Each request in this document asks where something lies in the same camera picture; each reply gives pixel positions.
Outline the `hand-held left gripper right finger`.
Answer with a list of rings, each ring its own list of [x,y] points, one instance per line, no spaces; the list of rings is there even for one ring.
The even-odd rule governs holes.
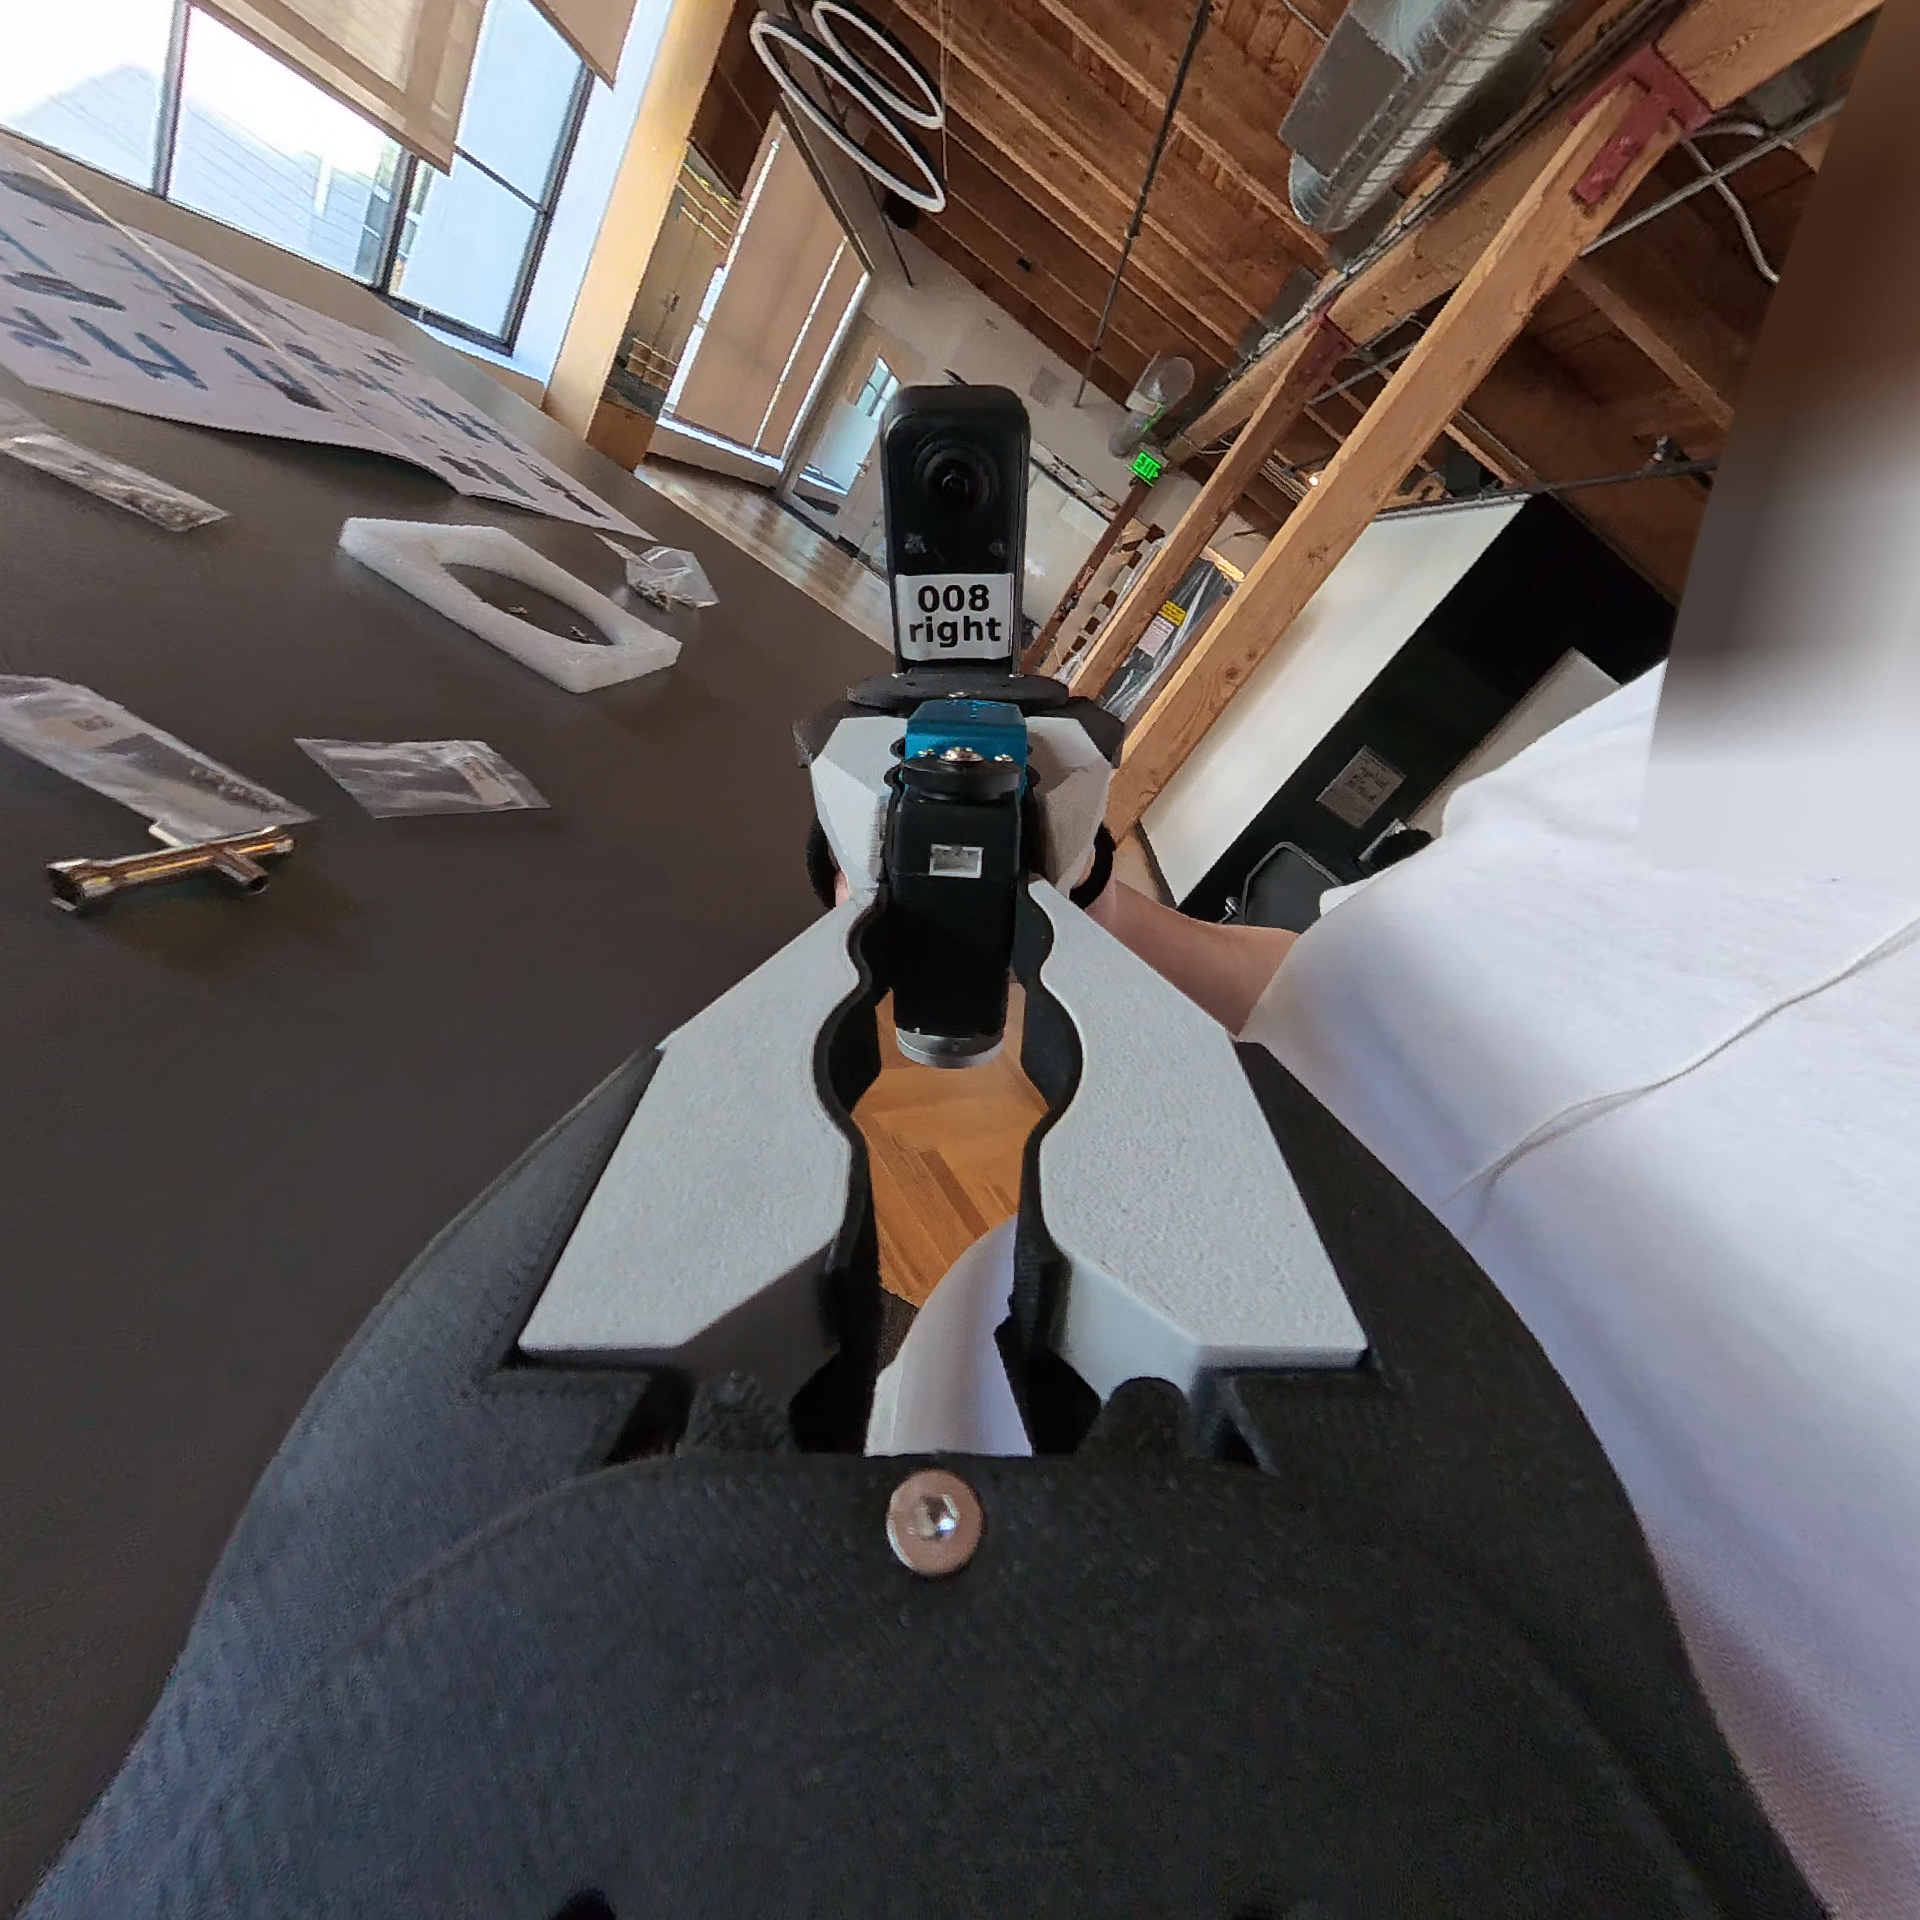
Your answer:
[[[1348,1371],[1368,1336],[1222,1024],[1057,886],[1039,986],[1067,1014],[1075,1092],[1039,1145],[1062,1255],[1045,1347],[1100,1395],[1218,1371]]]

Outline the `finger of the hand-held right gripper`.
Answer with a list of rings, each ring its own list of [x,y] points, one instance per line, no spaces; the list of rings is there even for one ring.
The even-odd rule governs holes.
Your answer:
[[[815,809],[855,901],[883,886],[891,770],[902,763],[902,717],[855,714],[809,758]]]
[[[1081,721],[1030,723],[1030,784],[1039,795],[1039,870],[1069,889],[1094,870],[1115,766]]]

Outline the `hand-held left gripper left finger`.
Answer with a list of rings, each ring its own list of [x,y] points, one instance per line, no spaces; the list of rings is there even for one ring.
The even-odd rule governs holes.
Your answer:
[[[658,1048],[517,1347],[572,1365],[830,1365],[855,1145],[817,1043],[856,990],[848,901]]]

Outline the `blue bracket servo assembly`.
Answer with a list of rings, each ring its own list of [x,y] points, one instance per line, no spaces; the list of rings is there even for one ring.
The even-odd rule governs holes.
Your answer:
[[[1030,739],[1019,705],[928,698],[891,770],[883,962],[898,1045],[940,1071],[1001,1052],[1018,903],[1030,870]]]

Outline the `person's right forearm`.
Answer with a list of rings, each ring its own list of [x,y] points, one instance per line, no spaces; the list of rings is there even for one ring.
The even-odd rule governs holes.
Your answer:
[[[1157,968],[1230,1034],[1241,1034],[1282,972],[1297,932],[1268,927],[1207,927],[1109,880],[1087,903],[1118,943]]]

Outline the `black office chair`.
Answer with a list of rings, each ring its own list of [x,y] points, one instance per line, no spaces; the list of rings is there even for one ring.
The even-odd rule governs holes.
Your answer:
[[[1329,867],[1306,848],[1277,844],[1256,862],[1222,923],[1302,932],[1319,920],[1323,896],[1357,880],[1354,862]]]

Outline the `small clear screw bag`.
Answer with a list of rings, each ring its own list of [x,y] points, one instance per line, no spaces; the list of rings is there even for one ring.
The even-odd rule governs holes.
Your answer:
[[[601,534],[601,541],[620,556],[627,587],[658,608],[690,608],[705,610],[721,603],[721,593],[708,582],[705,563],[685,546],[662,541],[621,541]]]

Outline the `flat clear labelled bag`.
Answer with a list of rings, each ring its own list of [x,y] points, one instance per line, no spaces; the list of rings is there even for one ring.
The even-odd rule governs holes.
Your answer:
[[[299,739],[296,745],[364,815],[385,822],[445,815],[517,815],[548,805],[543,792],[479,739]]]

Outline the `metal cross wrench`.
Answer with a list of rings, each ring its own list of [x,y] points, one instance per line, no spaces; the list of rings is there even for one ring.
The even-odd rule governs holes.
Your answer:
[[[272,881],[272,864],[296,855],[288,827],[265,827],[205,844],[158,844],[128,858],[71,858],[46,864],[50,901],[63,913],[91,913],[134,889],[158,889],[212,880],[231,892],[256,896]]]

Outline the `large window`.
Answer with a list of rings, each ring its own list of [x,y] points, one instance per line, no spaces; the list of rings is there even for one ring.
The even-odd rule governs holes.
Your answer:
[[[438,170],[196,5],[4,5],[4,127],[514,351],[591,70],[487,5]]]

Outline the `printed instruction sheet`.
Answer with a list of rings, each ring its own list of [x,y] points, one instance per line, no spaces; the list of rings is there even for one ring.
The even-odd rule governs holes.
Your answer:
[[[400,349],[118,228],[10,141],[4,364],[67,398],[385,453],[462,494],[644,534]]]

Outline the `clear bag of long parts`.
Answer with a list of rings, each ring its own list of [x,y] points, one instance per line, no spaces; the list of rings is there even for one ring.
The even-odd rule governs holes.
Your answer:
[[[44,423],[4,427],[4,455],[158,523],[164,532],[199,532],[227,517],[227,509],[85,450]]]

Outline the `slanted wooden post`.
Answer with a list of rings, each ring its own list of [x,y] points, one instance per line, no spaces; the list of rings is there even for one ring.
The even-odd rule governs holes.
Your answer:
[[[1621,83],[1573,127],[1330,461],[1319,487],[1288,517],[1207,638],[1194,641],[1166,678],[1115,775],[1107,802],[1115,838],[1138,823],[1257,667],[1288,647],[1288,629],[1390,504],[1417,453],[1474,393],[1538,305],[1676,138],[1667,97],[1643,83]]]

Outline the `white foam frame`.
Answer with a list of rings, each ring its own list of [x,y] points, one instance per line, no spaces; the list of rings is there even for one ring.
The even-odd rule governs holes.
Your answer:
[[[492,523],[352,517],[340,549],[572,693],[637,684],[685,652]]]

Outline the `silver ventilation duct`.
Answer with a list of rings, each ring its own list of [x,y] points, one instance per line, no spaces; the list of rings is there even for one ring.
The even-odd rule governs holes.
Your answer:
[[[1566,5],[1348,5],[1309,70],[1282,141],[1295,217],[1354,268],[1403,212],[1395,180],[1436,148],[1474,170],[1505,155],[1597,77],[1670,5],[1629,5],[1558,61]]]

